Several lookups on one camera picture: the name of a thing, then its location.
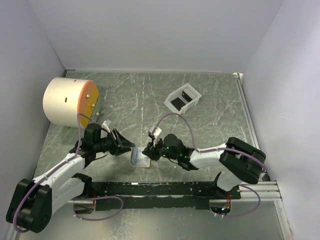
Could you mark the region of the beige leather card holder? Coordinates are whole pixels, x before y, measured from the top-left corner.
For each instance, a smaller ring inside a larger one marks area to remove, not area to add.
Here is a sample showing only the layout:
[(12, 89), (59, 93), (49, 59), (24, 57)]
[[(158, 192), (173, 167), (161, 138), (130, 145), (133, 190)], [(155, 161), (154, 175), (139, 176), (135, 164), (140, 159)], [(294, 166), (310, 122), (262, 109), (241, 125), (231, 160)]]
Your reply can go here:
[(149, 168), (151, 165), (151, 160), (148, 156), (143, 154), (143, 147), (133, 147), (131, 156), (130, 156), (130, 164), (133, 167), (137, 168)]

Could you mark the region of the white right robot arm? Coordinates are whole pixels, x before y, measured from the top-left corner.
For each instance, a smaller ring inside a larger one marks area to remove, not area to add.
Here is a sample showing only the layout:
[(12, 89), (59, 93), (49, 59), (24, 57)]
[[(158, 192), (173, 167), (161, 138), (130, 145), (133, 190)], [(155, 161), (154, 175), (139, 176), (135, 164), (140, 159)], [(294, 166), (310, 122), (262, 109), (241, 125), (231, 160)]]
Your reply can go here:
[(152, 161), (160, 158), (174, 160), (186, 171), (223, 166), (224, 170), (217, 175), (216, 184), (212, 186), (212, 193), (218, 199), (223, 199), (242, 182), (257, 184), (261, 173), (265, 171), (266, 154), (236, 137), (230, 137), (219, 146), (204, 149), (187, 147), (172, 133), (163, 139), (150, 137), (151, 142), (142, 154)]

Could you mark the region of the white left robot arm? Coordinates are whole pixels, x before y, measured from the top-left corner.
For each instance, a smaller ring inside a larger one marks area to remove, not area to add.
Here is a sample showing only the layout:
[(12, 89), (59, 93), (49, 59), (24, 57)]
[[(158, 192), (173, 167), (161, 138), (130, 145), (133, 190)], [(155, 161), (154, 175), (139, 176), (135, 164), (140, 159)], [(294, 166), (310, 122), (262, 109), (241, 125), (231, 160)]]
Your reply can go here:
[(79, 136), (75, 147), (57, 165), (32, 180), (24, 178), (16, 185), (6, 221), (13, 224), (17, 232), (39, 233), (68, 201), (92, 198), (92, 178), (81, 171), (97, 159), (98, 153), (119, 156), (135, 146), (116, 129), (107, 131), (98, 123), (88, 124)]

